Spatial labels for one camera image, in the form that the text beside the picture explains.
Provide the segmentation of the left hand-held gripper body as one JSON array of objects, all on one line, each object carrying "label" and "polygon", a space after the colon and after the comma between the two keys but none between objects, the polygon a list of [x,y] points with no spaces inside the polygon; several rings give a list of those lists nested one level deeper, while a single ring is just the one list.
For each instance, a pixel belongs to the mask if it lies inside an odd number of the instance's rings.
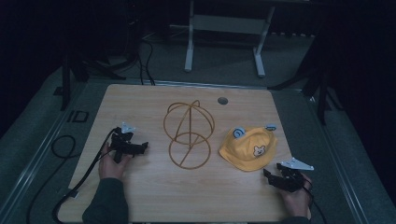
[{"label": "left hand-held gripper body", "polygon": [[134,131],[134,127],[123,122],[111,135],[110,148],[115,151],[115,163],[120,163],[124,154],[132,155],[134,157],[140,153],[140,146],[131,143]]}]

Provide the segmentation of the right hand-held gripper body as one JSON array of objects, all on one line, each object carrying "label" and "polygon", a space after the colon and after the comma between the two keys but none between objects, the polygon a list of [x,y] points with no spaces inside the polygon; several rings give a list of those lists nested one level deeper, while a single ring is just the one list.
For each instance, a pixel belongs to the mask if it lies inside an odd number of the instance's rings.
[{"label": "right hand-held gripper body", "polygon": [[315,168],[303,161],[299,161],[292,157],[288,161],[281,161],[276,165],[276,168],[281,173],[280,179],[276,186],[279,189],[288,192],[294,192],[304,186],[304,177],[302,171],[314,171]]}]

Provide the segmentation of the yellow bear hat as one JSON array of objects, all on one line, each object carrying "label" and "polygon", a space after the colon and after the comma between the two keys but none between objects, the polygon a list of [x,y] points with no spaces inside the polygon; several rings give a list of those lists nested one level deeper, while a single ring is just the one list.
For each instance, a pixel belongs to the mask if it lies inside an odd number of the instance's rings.
[{"label": "yellow bear hat", "polygon": [[277,138],[264,127],[234,127],[222,141],[220,156],[244,172],[268,165],[276,154]]}]

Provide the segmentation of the golden wire hat stand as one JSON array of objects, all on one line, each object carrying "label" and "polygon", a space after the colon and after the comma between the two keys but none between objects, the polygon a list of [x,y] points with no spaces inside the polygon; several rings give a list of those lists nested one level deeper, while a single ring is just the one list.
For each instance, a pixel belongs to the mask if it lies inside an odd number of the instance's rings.
[{"label": "golden wire hat stand", "polygon": [[199,100],[170,104],[163,118],[163,130],[170,138],[168,156],[171,162],[185,170],[204,166],[212,153],[209,139],[215,127],[213,116]]}]

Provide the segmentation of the person's right hand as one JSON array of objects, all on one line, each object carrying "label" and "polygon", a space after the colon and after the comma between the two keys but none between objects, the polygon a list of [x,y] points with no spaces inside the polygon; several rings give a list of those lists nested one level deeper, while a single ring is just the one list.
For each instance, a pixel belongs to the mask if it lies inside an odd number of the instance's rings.
[{"label": "person's right hand", "polygon": [[294,192],[280,190],[279,193],[285,204],[286,211],[291,217],[311,218],[311,196],[308,191],[312,188],[311,179],[303,175],[304,186]]}]

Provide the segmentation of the person's left hand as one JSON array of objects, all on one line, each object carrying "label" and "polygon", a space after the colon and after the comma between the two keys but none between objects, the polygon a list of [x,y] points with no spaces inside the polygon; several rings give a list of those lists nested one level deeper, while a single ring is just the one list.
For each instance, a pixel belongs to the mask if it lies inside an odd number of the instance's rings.
[{"label": "person's left hand", "polygon": [[109,145],[105,144],[101,151],[101,160],[99,162],[99,177],[101,179],[114,178],[122,180],[124,171],[130,162],[132,156],[126,155],[121,157],[121,161],[116,163],[109,155]]}]

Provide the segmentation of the black metal stand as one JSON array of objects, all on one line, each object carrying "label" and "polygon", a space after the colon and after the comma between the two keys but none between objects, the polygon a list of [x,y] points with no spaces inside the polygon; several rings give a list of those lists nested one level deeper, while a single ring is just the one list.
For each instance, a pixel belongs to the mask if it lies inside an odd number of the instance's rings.
[{"label": "black metal stand", "polygon": [[329,35],[319,33],[314,37],[295,75],[284,82],[268,87],[268,90],[284,90],[288,86],[306,78],[302,93],[304,96],[312,98],[318,92],[317,116],[320,123],[325,125],[328,87],[335,65],[334,56],[332,38]]},{"label": "black metal stand", "polygon": [[88,56],[78,51],[71,51],[64,55],[62,61],[62,85],[57,87],[54,95],[62,97],[61,110],[65,111],[71,101],[71,75],[75,76],[77,82],[86,82],[89,75],[86,66],[97,70],[100,74],[116,80],[125,80],[99,62],[90,59]]}]

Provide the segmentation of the white table frame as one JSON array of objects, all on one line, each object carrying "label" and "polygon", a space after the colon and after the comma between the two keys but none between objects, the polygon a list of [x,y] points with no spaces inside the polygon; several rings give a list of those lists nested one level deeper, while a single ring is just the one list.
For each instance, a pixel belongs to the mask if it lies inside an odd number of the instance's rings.
[{"label": "white table frame", "polygon": [[194,55],[194,32],[209,31],[246,35],[257,35],[259,43],[252,49],[253,58],[258,77],[265,77],[262,49],[268,35],[276,7],[269,6],[264,19],[249,19],[224,17],[214,15],[196,14],[194,11],[195,0],[189,2],[188,45],[184,63],[184,71],[190,72]]}]

